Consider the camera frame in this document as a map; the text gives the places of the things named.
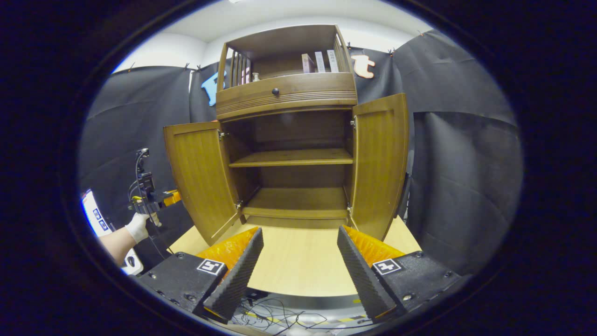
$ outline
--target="cabinet shelf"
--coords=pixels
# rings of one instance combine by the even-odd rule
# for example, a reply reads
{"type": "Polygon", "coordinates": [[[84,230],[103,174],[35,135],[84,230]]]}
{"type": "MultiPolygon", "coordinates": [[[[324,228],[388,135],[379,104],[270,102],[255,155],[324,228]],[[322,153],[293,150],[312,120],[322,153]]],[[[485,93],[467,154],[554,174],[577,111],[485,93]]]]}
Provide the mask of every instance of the cabinet shelf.
{"type": "Polygon", "coordinates": [[[230,163],[229,166],[240,168],[352,163],[352,157],[344,148],[320,148],[255,152],[230,163]]]}
{"type": "Polygon", "coordinates": [[[275,218],[346,218],[343,188],[262,188],[242,210],[244,215],[275,218]]]}

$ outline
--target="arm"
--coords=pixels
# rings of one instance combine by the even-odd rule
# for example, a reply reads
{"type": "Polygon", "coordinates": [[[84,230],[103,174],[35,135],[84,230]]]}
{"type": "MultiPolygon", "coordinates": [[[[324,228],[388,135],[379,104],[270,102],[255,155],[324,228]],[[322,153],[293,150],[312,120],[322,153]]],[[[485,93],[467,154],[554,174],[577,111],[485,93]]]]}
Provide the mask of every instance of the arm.
{"type": "Polygon", "coordinates": [[[149,215],[135,213],[131,222],[125,225],[124,228],[99,237],[104,248],[118,265],[124,262],[124,257],[130,249],[149,236],[147,229],[145,229],[147,218],[149,218],[149,215]]]}

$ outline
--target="black backdrop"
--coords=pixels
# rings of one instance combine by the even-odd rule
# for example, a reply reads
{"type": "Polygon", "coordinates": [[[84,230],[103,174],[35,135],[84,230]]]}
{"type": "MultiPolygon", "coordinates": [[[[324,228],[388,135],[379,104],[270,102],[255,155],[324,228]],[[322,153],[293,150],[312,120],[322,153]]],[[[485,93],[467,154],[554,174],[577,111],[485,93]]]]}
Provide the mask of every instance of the black backdrop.
{"type": "MultiPolygon", "coordinates": [[[[522,181],[518,131],[506,98],[479,62],[436,30],[393,55],[349,51],[375,62],[372,79],[356,77],[359,103],[407,94],[409,229],[424,251],[449,267],[478,271],[509,228],[522,181]]],[[[136,149],[150,149],[146,168],[158,192],[176,187],[162,128],[216,119],[201,84],[217,65],[192,71],[190,92],[190,69],[146,67],[113,74],[97,96],[82,137],[79,177],[116,228],[132,215],[126,187],[134,180],[136,149]]],[[[193,225],[182,204],[158,215],[162,250],[193,225]]],[[[160,261],[149,240],[138,250],[148,267],[160,261]]]]}
{"type": "MultiPolygon", "coordinates": [[[[149,148],[144,168],[153,173],[156,192],[176,189],[166,156],[162,128],[186,124],[189,117],[190,71],[167,66],[150,66],[121,71],[110,77],[91,109],[79,150],[81,191],[93,190],[98,207],[116,229],[133,217],[127,209],[127,187],[135,181],[136,150],[149,148]]],[[[157,247],[165,253],[192,226],[182,204],[158,213],[162,222],[157,247]]],[[[149,233],[156,232],[147,225],[149,233]]],[[[145,266],[161,261],[150,239],[136,251],[145,266]]]]}

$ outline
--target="ceiling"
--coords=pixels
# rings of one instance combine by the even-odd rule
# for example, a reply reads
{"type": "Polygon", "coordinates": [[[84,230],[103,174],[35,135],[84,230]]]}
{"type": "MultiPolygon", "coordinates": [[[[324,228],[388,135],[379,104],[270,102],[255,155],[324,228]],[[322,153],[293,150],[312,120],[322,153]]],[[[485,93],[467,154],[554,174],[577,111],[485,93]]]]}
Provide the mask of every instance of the ceiling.
{"type": "Polygon", "coordinates": [[[431,29],[425,22],[379,0],[228,0],[215,2],[164,29],[211,42],[246,27],[308,16],[345,17],[377,23],[412,36],[431,29]]]}

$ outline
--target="open cabinet door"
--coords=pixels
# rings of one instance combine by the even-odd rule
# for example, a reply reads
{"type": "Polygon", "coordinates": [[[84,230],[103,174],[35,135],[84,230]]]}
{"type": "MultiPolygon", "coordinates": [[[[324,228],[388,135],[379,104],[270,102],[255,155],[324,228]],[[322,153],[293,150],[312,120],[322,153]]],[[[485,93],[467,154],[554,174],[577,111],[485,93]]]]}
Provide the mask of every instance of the open cabinet door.
{"type": "Polygon", "coordinates": [[[174,182],[195,227],[209,245],[239,217],[238,193],[220,134],[216,121],[164,127],[174,182]]]}
{"type": "Polygon", "coordinates": [[[352,109],[354,164],[349,220],[383,240],[398,206],[408,155],[408,113],[403,93],[352,109]]]}

